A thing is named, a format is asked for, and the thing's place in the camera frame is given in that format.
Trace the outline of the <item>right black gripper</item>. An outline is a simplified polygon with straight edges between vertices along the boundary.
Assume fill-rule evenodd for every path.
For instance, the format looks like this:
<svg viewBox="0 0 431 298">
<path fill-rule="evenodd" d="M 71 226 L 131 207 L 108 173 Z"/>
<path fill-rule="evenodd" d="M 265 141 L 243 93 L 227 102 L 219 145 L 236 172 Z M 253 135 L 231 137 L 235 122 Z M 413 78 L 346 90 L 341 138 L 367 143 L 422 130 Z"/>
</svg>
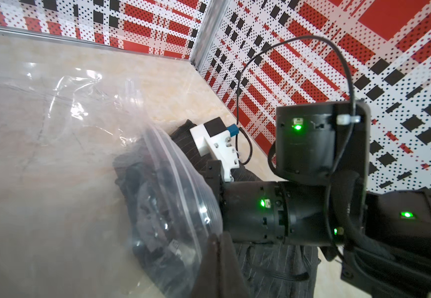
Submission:
<svg viewBox="0 0 431 298">
<path fill-rule="evenodd" d="M 225 182 L 222 163 L 208 161 L 204 175 L 222 214 L 223 228 L 236 243 L 286 241 L 286 195 L 279 181 Z"/>
</svg>

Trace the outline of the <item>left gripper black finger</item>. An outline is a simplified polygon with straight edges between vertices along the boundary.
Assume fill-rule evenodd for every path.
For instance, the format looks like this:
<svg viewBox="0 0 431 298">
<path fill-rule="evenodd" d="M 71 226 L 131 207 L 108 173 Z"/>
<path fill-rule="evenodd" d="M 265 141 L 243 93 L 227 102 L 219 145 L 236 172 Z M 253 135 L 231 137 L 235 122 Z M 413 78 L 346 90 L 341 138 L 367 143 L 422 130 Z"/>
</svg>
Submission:
<svg viewBox="0 0 431 298">
<path fill-rule="evenodd" d="M 248 298 L 249 290 L 238 266 L 231 235 L 212 234 L 202 259 L 192 298 Z"/>
</svg>

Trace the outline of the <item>clear plastic vacuum bag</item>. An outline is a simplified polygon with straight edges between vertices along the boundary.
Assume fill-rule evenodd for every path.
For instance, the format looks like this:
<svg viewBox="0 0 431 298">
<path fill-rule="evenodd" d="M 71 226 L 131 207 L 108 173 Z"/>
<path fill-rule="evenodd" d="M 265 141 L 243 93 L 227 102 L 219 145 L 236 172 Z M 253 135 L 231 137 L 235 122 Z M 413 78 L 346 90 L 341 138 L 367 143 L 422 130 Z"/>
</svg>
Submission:
<svg viewBox="0 0 431 298">
<path fill-rule="evenodd" d="M 187 298 L 222 231 L 135 78 L 0 72 L 0 298 Z"/>
</svg>

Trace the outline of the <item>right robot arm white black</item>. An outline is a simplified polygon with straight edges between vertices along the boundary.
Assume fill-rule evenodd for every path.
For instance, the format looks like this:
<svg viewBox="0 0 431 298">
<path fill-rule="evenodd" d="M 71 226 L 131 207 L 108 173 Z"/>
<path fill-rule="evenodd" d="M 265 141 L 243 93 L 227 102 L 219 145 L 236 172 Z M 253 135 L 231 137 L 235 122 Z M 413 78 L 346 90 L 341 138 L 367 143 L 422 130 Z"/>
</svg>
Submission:
<svg viewBox="0 0 431 298">
<path fill-rule="evenodd" d="M 320 247 L 374 298 L 431 298 L 431 190 L 366 190 L 370 110 L 328 102 L 276 109 L 268 154 L 278 182 L 205 180 L 234 241 Z"/>
</svg>

